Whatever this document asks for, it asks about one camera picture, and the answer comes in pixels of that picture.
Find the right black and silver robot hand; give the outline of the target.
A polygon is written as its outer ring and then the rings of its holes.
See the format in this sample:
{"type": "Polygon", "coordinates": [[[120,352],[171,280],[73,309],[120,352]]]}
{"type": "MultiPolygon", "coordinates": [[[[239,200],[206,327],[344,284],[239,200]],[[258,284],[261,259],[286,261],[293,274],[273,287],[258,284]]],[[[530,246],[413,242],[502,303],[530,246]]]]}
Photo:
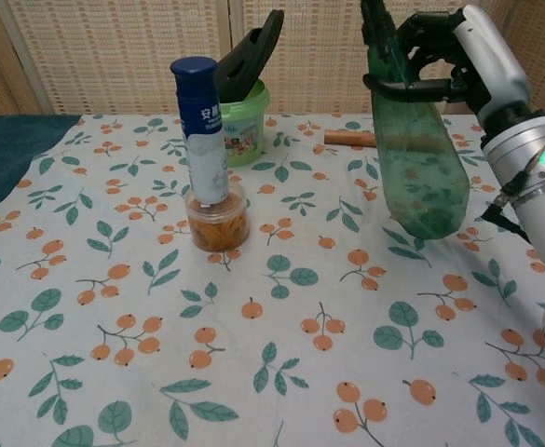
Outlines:
{"type": "Polygon", "coordinates": [[[481,8],[416,12],[400,26],[382,1],[362,1],[361,14],[372,92],[395,102],[464,102],[482,127],[530,103],[522,66],[481,8]]]}

